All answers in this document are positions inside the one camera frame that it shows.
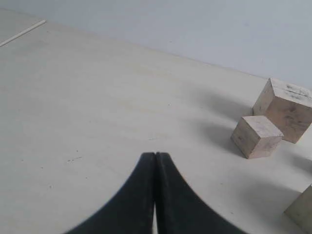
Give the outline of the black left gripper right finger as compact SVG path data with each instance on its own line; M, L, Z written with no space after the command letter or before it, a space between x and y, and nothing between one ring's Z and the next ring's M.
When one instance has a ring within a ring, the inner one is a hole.
M168 153L156 153L156 221L159 234L243 234L188 185Z

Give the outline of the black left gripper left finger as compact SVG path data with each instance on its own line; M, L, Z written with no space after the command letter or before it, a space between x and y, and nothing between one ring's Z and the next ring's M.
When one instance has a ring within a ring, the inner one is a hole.
M69 234L151 234L156 155L143 153L119 191Z

